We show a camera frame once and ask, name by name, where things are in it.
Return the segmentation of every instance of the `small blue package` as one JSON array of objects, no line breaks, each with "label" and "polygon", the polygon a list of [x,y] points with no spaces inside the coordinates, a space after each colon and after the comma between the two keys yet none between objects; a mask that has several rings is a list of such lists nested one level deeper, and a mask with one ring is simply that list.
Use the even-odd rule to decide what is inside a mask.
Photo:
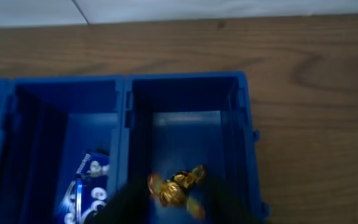
[{"label": "small blue package", "polygon": [[106,204],[109,157],[88,150],[81,161],[73,181],[60,202],[58,212],[53,218],[55,224],[83,223],[89,214],[94,215]]}]

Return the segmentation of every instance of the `wooden table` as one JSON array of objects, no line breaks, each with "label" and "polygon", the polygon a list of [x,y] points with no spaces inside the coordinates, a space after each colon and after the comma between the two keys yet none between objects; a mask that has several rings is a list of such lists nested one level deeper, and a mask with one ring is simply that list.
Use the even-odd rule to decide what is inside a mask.
[{"label": "wooden table", "polygon": [[358,223],[358,16],[0,30],[0,77],[243,70],[272,223]]}]

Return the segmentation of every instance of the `white backdrop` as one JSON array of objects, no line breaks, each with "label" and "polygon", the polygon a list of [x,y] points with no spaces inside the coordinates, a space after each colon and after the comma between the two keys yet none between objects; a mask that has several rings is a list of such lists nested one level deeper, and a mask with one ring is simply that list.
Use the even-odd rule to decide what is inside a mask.
[{"label": "white backdrop", "polygon": [[[358,0],[76,0],[90,23],[358,13]],[[85,24],[72,0],[0,0],[0,27]]]}]

